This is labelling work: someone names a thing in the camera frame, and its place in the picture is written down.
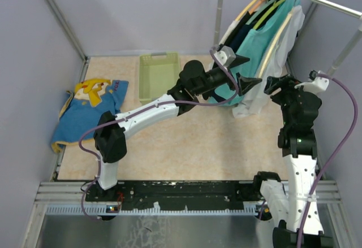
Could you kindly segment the green hanger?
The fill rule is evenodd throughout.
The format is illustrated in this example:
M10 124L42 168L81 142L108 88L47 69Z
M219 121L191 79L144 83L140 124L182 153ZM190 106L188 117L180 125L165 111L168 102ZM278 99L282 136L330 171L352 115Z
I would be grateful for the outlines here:
M268 17L281 5L285 0L265 0L265 3L257 11L256 17L252 19L253 29L257 30L266 23Z

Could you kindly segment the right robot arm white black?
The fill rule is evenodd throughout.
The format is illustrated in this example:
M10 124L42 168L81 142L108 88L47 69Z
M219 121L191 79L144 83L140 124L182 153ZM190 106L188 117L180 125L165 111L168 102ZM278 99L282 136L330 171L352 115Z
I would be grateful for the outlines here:
M283 127L278 147L288 171L284 186L277 173L260 171L254 176L253 195L269 208L273 229L273 247L333 247L324 233L317 209L314 181L317 178L317 141L313 123L318 117L329 80L313 71L308 82L291 75L269 76L265 94L280 105Z

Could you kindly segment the blue Pikachu t-shirt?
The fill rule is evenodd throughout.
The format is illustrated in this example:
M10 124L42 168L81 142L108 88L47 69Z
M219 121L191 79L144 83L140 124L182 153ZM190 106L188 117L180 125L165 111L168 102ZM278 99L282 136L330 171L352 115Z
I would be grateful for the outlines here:
M107 111L120 112L128 81L89 79L76 84L59 113L59 122L51 139L51 148L60 153L64 146L76 144L80 137L98 125Z

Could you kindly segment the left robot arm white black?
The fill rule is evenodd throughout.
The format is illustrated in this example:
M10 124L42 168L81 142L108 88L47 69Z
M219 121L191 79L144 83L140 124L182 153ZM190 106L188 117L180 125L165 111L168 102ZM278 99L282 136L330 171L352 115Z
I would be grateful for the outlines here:
M244 64L249 58L217 54L220 66L205 71L198 60L186 63L176 85L155 101L135 110L113 115L104 113L94 132L95 147L100 153L98 195L106 201L118 194L116 186L118 162L127 154L127 140L137 132L169 118L175 118L199 105L197 96L206 96L221 85L228 85L233 95L243 95L261 82L258 78L233 75L231 69Z

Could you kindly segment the dark navy t-shirt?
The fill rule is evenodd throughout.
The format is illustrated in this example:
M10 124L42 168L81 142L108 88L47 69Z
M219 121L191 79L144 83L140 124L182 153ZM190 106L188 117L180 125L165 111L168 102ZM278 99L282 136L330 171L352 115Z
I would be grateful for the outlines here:
M238 31L234 31L235 34L233 34L231 36L231 38L229 40L227 40L225 45L232 48L234 52L237 52L240 45L246 38L248 32L253 28L252 19L254 19L256 17L256 13L258 10L256 10L254 13L252 13L251 17L246 21L246 23L241 28L239 28Z

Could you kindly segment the teal t-shirt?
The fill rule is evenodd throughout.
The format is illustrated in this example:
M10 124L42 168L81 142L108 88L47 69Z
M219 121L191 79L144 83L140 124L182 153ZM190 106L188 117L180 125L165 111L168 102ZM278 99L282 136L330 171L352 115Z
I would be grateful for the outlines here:
M268 17L268 20L275 14L276 11L277 9ZM269 29L274 29L274 27L269 27L265 24L257 30L252 28L248 32L237 52L235 52L236 55L250 58L249 62L236 66L231 70L231 73L235 77L237 74L241 74L244 77L253 77L252 72L257 68L256 66L258 61L262 57L264 49L268 46L267 42L271 37Z

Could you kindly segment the light green plastic basket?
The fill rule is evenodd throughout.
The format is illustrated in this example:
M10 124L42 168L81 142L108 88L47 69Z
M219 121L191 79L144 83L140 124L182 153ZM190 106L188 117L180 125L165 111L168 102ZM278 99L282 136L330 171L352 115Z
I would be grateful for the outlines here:
M143 54L139 57L139 101L156 100L171 89L181 71L177 52Z

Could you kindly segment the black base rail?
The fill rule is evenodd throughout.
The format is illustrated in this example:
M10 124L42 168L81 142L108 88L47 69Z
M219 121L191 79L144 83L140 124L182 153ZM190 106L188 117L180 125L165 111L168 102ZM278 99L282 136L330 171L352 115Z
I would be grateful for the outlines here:
M107 212L143 211L245 211L262 200L251 182L244 181L141 181L127 180L102 190L98 183L85 182L80 190L86 202L115 202Z

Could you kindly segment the yellow hanger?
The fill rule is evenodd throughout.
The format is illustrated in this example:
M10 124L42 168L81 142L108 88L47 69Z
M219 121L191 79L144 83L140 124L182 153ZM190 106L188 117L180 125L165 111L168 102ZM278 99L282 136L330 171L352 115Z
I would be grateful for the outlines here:
M249 9L257 2L258 0L251 0L249 4L245 6L245 8L239 13L239 15L235 18L235 21L240 21L241 18L249 11Z

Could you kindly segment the black t-shirt white trim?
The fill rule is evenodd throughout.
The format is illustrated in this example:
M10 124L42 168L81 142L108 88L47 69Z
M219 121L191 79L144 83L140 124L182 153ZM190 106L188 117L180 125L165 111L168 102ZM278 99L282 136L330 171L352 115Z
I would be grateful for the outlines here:
M251 14L246 13L240 21L233 20L227 28L226 32L224 33L223 37L221 38L219 45L225 45L227 40L229 40L231 36L235 34L234 31L238 31L239 28L241 28L250 17Z

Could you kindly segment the cream hanger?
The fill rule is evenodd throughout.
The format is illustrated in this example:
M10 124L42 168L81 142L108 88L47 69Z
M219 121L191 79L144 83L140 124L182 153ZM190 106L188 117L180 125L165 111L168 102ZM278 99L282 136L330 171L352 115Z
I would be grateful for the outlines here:
M252 72L253 77L279 77L282 74L287 56L304 23L305 14L300 2L301 0L285 0L265 24L274 29L269 29L271 37L257 68Z

